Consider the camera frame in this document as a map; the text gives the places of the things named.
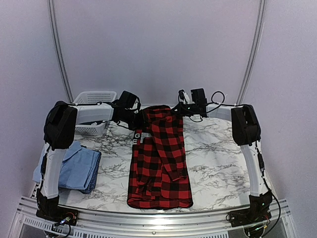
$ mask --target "plastic basket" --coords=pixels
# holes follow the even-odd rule
[[[74,100],[74,103],[98,103],[98,102],[112,102],[117,97],[116,92],[112,91],[86,91],[80,93]],[[76,125],[75,134],[80,135],[102,135],[106,132],[105,128],[108,122],[102,122],[97,125]]]

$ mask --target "white marble surface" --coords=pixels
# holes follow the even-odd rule
[[[97,185],[91,194],[61,189],[59,203],[104,211],[162,213],[221,209],[249,203],[248,171],[242,152],[232,139],[231,123],[220,119],[195,123],[184,118],[186,162],[194,205],[166,211],[129,207],[126,200],[133,134],[111,122],[103,136],[75,136],[82,145],[102,153]]]

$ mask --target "flannel shirt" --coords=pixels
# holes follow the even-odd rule
[[[147,126],[134,134],[127,203],[139,209],[191,207],[183,118],[168,106],[143,111]]]

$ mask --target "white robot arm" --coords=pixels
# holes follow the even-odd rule
[[[264,178],[264,162],[261,154],[261,129],[251,105],[224,106],[207,104],[203,89],[192,90],[192,99],[184,91],[179,98],[184,102],[172,110],[181,116],[195,114],[203,117],[219,118],[232,122],[233,138],[241,147],[250,178],[250,208],[229,213],[232,226],[250,224],[271,217],[268,211],[272,202],[271,191]],[[138,101],[138,110],[132,109]],[[119,100],[96,105],[76,105],[58,102],[50,111],[45,124],[46,155],[41,166],[42,182],[37,191],[39,210],[37,216],[59,222],[69,212],[77,215],[74,209],[58,206],[58,179],[66,149],[74,138],[76,124],[112,120],[128,123],[130,130],[141,127],[146,121],[137,96],[124,91]]]
[[[231,110],[234,108],[242,108],[242,106],[237,107],[228,107],[221,106],[217,108],[219,105],[212,104],[207,106],[207,116],[209,118],[219,118],[227,121],[231,121]],[[252,142],[252,145],[241,145],[241,151],[246,160],[249,179],[250,179],[250,194],[252,196],[259,197],[261,194],[265,194],[268,192],[268,189],[262,178],[262,171],[260,169],[259,160],[258,160],[258,150],[261,151],[261,143],[260,141]]]

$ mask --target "metal frame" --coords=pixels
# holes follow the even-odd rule
[[[288,216],[290,210],[286,200],[280,201],[281,217],[290,224]],[[227,209],[186,212],[186,213],[118,213],[105,212],[87,209],[78,209],[79,216],[77,226],[72,227],[70,237],[98,237],[98,238],[131,238],[131,237],[178,237],[178,238],[204,238],[212,237],[215,234],[223,236],[229,230],[241,229],[232,228],[226,221],[229,211],[241,208],[248,208],[248,205]],[[22,197],[17,213],[9,233],[9,238],[18,238],[22,225],[27,224],[34,227],[43,227],[49,231],[53,222],[45,221],[36,217],[37,203],[33,198]],[[278,217],[278,206],[273,202],[270,206],[272,222]]]
[[[64,89],[65,89],[68,101],[72,103],[74,101],[74,98],[70,89],[66,67],[65,67],[65,63],[63,59],[63,54],[61,52],[61,46],[60,46],[58,30],[57,30],[54,0],[48,0],[48,7],[49,7],[51,29],[52,29],[54,48],[55,48],[55,52],[57,56],[58,66],[59,66],[61,78],[63,81],[63,85],[64,85]]]
[[[246,68],[242,85],[240,88],[240,92],[237,98],[237,102],[236,102],[237,104],[242,104],[244,96],[247,92],[248,85],[250,83],[254,61],[255,61],[257,52],[259,50],[260,41],[261,41],[261,35],[262,35],[263,24],[264,24],[265,6],[266,6],[266,0],[260,0],[256,30],[254,32],[253,43],[251,47],[251,52],[250,52],[247,68]]]

